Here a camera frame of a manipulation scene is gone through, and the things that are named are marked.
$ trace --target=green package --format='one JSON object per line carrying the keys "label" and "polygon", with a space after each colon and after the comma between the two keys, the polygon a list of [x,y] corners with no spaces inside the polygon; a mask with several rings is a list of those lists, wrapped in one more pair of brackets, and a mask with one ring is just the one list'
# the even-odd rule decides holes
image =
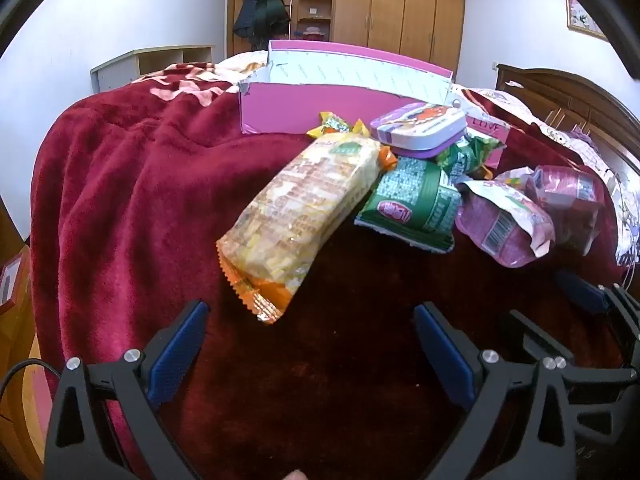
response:
{"label": "green package", "polygon": [[435,161],[455,182],[462,175],[480,168],[501,144],[498,139],[467,128],[458,142],[436,155]]}
{"label": "green package", "polygon": [[452,229],[461,204],[460,193],[438,165],[399,156],[354,223],[444,254],[453,250]]}

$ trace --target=framed picture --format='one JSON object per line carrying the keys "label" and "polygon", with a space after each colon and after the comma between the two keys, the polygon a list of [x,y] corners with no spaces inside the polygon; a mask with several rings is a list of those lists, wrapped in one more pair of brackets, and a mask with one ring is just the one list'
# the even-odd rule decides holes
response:
{"label": "framed picture", "polygon": [[24,272],[23,260],[22,252],[20,252],[2,268],[2,273],[0,273],[0,314],[4,314],[18,301],[18,291]]}
{"label": "framed picture", "polygon": [[598,24],[593,21],[593,18],[584,10],[578,0],[566,0],[566,16],[567,26],[571,30],[608,41]]}

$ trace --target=wooden headboard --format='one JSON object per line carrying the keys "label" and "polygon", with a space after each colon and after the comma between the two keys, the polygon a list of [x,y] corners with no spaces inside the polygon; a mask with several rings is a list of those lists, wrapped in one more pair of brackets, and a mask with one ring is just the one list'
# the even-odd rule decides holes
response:
{"label": "wooden headboard", "polygon": [[503,64],[498,65],[496,89],[516,96],[557,130],[580,126],[609,167],[640,188],[640,121],[605,89],[559,70]]}

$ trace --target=silver screw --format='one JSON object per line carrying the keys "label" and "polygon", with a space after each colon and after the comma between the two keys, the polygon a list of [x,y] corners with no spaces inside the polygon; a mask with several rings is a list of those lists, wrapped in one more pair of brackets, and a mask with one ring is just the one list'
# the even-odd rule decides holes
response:
{"label": "silver screw", "polygon": [[547,370],[555,370],[556,369],[556,361],[551,357],[545,357],[542,359],[542,364]]}
{"label": "silver screw", "polygon": [[484,352],[482,352],[482,359],[484,360],[484,362],[492,365],[500,360],[500,356],[495,350],[485,350]]}
{"label": "silver screw", "polygon": [[140,359],[140,356],[142,354],[140,353],[140,350],[138,350],[137,348],[132,348],[131,350],[127,350],[126,352],[124,352],[124,360],[127,363],[135,363],[138,359]]}
{"label": "silver screw", "polygon": [[75,370],[79,366],[80,366],[80,358],[79,357],[72,357],[71,359],[69,359],[69,361],[66,362],[66,367],[69,370]]}

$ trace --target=hanging clothes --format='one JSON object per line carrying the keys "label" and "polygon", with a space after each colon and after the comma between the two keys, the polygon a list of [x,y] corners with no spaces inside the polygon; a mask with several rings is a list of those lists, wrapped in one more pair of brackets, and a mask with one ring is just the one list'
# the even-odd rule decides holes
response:
{"label": "hanging clothes", "polygon": [[269,40],[288,33],[290,21],[283,0],[244,0],[234,33],[248,38],[252,50],[266,50]]}

